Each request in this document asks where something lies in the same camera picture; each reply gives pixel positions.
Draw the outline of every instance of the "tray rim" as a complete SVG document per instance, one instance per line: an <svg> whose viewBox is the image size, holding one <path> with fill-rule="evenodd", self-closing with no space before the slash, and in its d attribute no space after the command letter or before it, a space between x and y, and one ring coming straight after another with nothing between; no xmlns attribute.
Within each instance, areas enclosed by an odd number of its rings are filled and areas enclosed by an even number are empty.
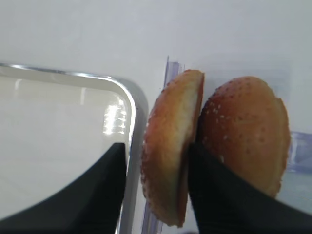
<svg viewBox="0 0 312 234"><path fill-rule="evenodd" d="M44 73L50 73L50 74L60 74L60 75L68 75L68 76L74 76L74 77L82 77L82 78L93 78L93 79L99 79L102 81L111 82L114 85L118 86L126 95L131 108L131 117L130 117L130 126L129 126L129 137L128 137L128 148L126 150L128 156L127 156L127 165L126 165L126 175L128 175L130 160L131 160L131 149L133 145L133 136L134 136L134 129L135 129L135 123L136 123L136 117L137 117L137 107L136 103L134 101L133 96L131 95L131 92L128 90L128 88L123 85L120 81L118 81L116 78L113 78L108 75L97 75L93 73L84 73L84 72L73 72L73 71L65 71L65 70L58 70L58 69L51 69L51 68L43 68L43 67L36 67L36 66L29 66L29 65L21 65L21 64L15 64L15 63L5 63L0 62L0 68L1 67L8 67L15 70L24 70L24 71L35 71L35 72L44 72ZM120 210L120 216L118 219L118 223L116 226L116 234L119 233L120 225L121 225L121 218L123 214L123 206L122 203L121 210Z"/></svg>

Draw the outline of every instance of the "hamburger bun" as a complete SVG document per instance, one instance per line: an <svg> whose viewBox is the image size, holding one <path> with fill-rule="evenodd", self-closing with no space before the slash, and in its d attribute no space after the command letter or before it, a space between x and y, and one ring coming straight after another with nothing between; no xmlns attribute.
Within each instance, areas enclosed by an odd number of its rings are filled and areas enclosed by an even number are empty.
<svg viewBox="0 0 312 234"><path fill-rule="evenodd" d="M195 140L204 74L188 70L170 81L151 111L141 156L143 194L168 226L184 223L188 187L185 151Z"/></svg>
<svg viewBox="0 0 312 234"><path fill-rule="evenodd" d="M197 140L241 178L275 197L286 168L290 131L283 101L266 82L234 78L205 103Z"/></svg>

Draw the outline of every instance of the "stainless steel tray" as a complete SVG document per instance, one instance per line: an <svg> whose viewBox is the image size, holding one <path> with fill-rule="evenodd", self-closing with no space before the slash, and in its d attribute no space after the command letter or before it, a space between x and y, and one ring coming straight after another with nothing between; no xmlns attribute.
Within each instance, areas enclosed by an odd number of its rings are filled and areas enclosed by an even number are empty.
<svg viewBox="0 0 312 234"><path fill-rule="evenodd" d="M0 63L0 219L64 188L114 142L129 165L136 113L112 77Z"/></svg>

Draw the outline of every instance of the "top bun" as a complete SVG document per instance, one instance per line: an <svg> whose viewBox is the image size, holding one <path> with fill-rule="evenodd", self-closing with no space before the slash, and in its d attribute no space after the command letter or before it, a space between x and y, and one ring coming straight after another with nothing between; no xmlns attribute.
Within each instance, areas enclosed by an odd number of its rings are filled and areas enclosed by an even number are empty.
<svg viewBox="0 0 312 234"><path fill-rule="evenodd" d="M290 131L283 101L266 82L235 78L208 99L198 140L251 185L275 197L286 167Z"/></svg>
<svg viewBox="0 0 312 234"><path fill-rule="evenodd" d="M188 70L161 92L144 136L141 183L154 215L181 227L187 205L187 161L184 152L195 139L203 96L204 74Z"/></svg>

